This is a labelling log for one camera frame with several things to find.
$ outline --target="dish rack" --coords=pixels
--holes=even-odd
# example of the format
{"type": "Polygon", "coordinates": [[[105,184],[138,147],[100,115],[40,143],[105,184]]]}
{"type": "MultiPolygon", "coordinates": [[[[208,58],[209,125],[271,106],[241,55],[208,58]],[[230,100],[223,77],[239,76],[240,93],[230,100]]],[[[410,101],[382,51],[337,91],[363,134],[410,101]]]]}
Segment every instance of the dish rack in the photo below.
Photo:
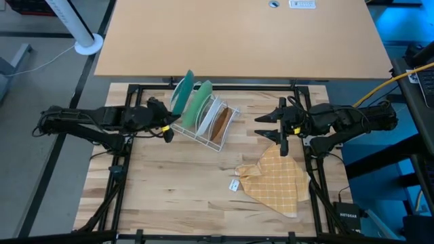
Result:
{"type": "MultiPolygon", "coordinates": [[[[184,79],[182,79],[177,85],[180,85],[183,81],[184,81],[184,79]]],[[[193,87],[197,87],[200,85],[201,85],[201,82],[196,82],[193,87]]],[[[190,102],[191,102],[191,98],[194,97],[194,95],[196,93],[197,93],[196,89],[193,89],[191,91],[189,101],[186,104],[186,108],[189,107],[190,102]]],[[[220,103],[218,109],[217,109],[217,113],[214,113],[214,115],[212,116],[212,120],[211,120],[211,123],[208,125],[208,128],[206,128],[205,132],[202,135],[198,135],[197,134],[198,129],[199,129],[200,125],[203,123],[203,120],[205,119],[205,117],[206,117],[207,113],[209,112],[209,109],[210,109],[210,107],[213,104],[215,99],[219,99],[219,98],[214,96],[213,94],[211,94],[202,102],[202,105],[200,106],[199,112],[196,115],[194,127],[184,128],[183,126],[181,126],[180,120],[175,121],[175,123],[171,124],[170,127],[174,131],[177,131],[178,133],[181,133],[181,134],[207,146],[208,148],[211,148],[217,152],[220,152],[223,149],[223,145],[224,145],[224,142],[226,141],[226,138],[228,135],[228,130],[229,130],[229,127],[231,126],[231,123],[234,121],[236,116],[239,116],[241,111],[239,108],[233,108],[232,106],[229,106],[227,104],[227,102],[222,101],[220,103]],[[222,113],[222,111],[225,108],[228,108],[231,110],[231,117],[230,117],[229,122],[227,123],[227,125],[224,129],[223,136],[222,136],[220,143],[215,143],[215,142],[211,141],[210,138],[211,138],[212,131],[214,128],[214,124],[215,124],[217,118],[219,117],[219,115],[222,113]]],[[[176,103],[176,100],[173,100],[172,102],[170,102],[170,109],[171,110],[173,109],[175,103],[176,103]]]]}

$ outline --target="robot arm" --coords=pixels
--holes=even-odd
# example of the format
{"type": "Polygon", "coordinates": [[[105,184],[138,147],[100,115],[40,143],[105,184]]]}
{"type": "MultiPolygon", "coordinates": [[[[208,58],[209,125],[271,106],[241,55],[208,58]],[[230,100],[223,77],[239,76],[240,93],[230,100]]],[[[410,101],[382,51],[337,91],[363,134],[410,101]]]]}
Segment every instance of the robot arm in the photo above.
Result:
{"type": "Polygon", "coordinates": [[[300,138],[314,136],[311,139],[311,153],[316,157],[326,156],[335,145],[347,142],[361,134],[371,131],[392,130],[397,125],[396,113],[390,104],[381,104],[367,108],[353,108],[332,104],[318,104],[305,110],[294,97],[288,100],[292,106],[286,106],[286,99],[279,99],[279,106],[271,113],[256,118],[256,122],[276,123],[280,121],[280,130],[256,130],[276,144],[281,145],[281,156],[288,155],[289,135],[300,138]],[[333,127],[335,134],[324,136],[333,127]]]}
{"type": "Polygon", "coordinates": [[[168,127],[179,118],[172,115],[164,104],[155,98],[149,98],[147,107],[106,106],[96,110],[83,110],[51,106],[41,113],[41,118],[33,130],[34,136],[45,134],[70,134],[92,143],[99,143],[115,155],[125,152],[125,143],[129,137],[139,131],[150,132],[151,137],[160,137],[168,143],[174,132],[168,127]],[[82,125],[94,125],[98,130],[82,125]],[[161,128],[162,135],[154,134],[152,129],[161,128]],[[118,131],[109,134],[106,131],[118,131]]]}

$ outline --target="wooden work surface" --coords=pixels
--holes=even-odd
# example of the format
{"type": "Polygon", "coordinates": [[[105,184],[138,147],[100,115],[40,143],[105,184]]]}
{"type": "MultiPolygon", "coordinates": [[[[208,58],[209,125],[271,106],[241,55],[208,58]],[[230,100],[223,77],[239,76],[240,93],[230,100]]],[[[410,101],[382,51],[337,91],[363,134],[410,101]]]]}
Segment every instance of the wooden work surface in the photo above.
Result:
{"type": "Polygon", "coordinates": [[[317,9],[269,0],[116,3],[96,75],[388,79],[392,68],[364,0],[317,9]]]}
{"type": "MultiPolygon", "coordinates": [[[[127,83],[112,83],[106,105],[123,105],[127,83]]],[[[326,87],[309,86],[312,104],[327,102],[326,87]]],[[[148,90],[150,96],[169,104],[170,90],[148,90]]],[[[171,143],[162,139],[136,138],[123,198],[120,233],[134,234],[143,229],[148,235],[237,235],[315,236],[311,201],[298,205],[298,217],[288,218],[247,196],[242,189],[229,190],[236,179],[234,169],[241,164],[256,163],[272,144],[254,133],[255,129],[275,129],[277,124],[257,123],[254,118],[271,112],[284,91],[215,91],[231,106],[238,106],[241,115],[234,121],[221,152],[215,152],[181,134],[171,143]]],[[[290,155],[305,169],[300,138],[290,136],[290,155]]],[[[95,147],[94,154],[103,152],[95,147]]],[[[334,154],[341,156],[339,150],[334,154]]],[[[101,204],[111,165],[111,155],[92,159],[80,200],[75,227],[83,226],[101,204]]],[[[338,191],[348,186],[344,165],[336,157],[325,158],[324,170],[331,201],[338,191]]],[[[344,202],[352,202],[348,190],[342,192],[344,202]]],[[[319,204],[323,231],[327,231],[325,210],[319,204]]],[[[111,226],[109,211],[108,226],[111,226]]]]}

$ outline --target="white label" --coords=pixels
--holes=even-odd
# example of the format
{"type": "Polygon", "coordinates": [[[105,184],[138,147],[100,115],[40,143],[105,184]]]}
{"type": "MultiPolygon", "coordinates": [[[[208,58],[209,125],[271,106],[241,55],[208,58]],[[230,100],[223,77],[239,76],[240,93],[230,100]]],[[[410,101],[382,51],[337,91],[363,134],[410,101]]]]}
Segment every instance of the white label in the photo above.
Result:
{"type": "Polygon", "coordinates": [[[239,181],[232,179],[231,183],[229,184],[229,189],[236,192],[238,190],[239,181]]]}
{"type": "Polygon", "coordinates": [[[418,73],[409,74],[408,79],[410,80],[410,83],[419,84],[418,73]]]}
{"type": "Polygon", "coordinates": [[[290,8],[293,9],[315,9],[317,5],[315,1],[291,1],[290,8]]]}

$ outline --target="floor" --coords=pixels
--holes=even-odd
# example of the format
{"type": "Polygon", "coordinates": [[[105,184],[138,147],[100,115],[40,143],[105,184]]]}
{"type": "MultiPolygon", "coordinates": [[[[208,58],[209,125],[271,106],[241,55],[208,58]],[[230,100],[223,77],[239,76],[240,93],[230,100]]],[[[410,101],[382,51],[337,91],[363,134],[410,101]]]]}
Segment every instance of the floor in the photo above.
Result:
{"type": "MultiPolygon", "coordinates": [[[[109,1],[72,0],[92,32],[97,32],[100,28],[109,1]]],[[[427,43],[434,40],[434,4],[429,0],[424,1],[423,8],[372,6],[370,12],[391,58],[402,56],[408,41],[427,43]]],[[[1,11],[0,7],[0,23],[1,57],[11,60],[21,43],[30,43],[34,49],[24,61],[22,70],[38,67],[74,43],[73,39],[69,38],[7,37],[7,33],[4,33],[12,31],[68,33],[62,23],[54,17],[21,16],[6,6],[4,11],[1,11]]],[[[23,214],[29,208],[29,200],[35,194],[41,172],[47,164],[56,140],[55,136],[31,137],[31,131],[39,118],[39,113],[53,104],[68,106],[79,80],[87,81],[79,99],[78,108],[102,106],[110,82],[148,81],[142,78],[95,77],[93,72],[96,62],[93,63],[89,73],[84,73],[83,67],[86,62],[90,62],[87,57],[79,56],[74,51],[66,52],[57,61],[44,68],[17,76],[0,106],[0,138],[2,138],[0,155],[3,158],[0,183],[4,186],[0,188],[2,196],[0,198],[0,239],[17,236],[23,222],[23,214]]],[[[336,104],[352,104],[378,84],[377,81],[350,83],[330,81],[326,83],[330,100],[336,104]]],[[[381,92],[384,93],[391,87],[392,85],[381,92]]],[[[352,148],[356,146],[366,148],[364,152],[366,154],[416,132],[406,107],[403,104],[394,104],[394,106],[399,111],[399,128],[392,132],[372,133],[345,144],[344,157],[347,163],[356,160],[352,156],[352,148]]],[[[91,153],[91,144],[70,136],[66,137],[35,224],[31,229],[31,235],[71,231],[91,153]]],[[[402,169],[394,167],[391,171],[398,172],[402,169]]],[[[391,215],[387,214],[387,211],[392,208],[385,207],[394,203],[378,203],[374,199],[375,196],[381,196],[385,189],[366,194],[361,186],[363,186],[362,183],[351,182],[354,198],[359,201],[359,204],[375,208],[379,212],[386,212],[382,217],[387,219],[393,228],[398,228],[394,225],[399,225],[399,220],[390,218],[388,216],[391,215]]],[[[403,194],[405,194],[403,190],[395,189],[390,195],[392,199],[394,197],[400,199],[403,194]]],[[[370,227],[365,232],[378,236],[378,233],[370,227]]]]}

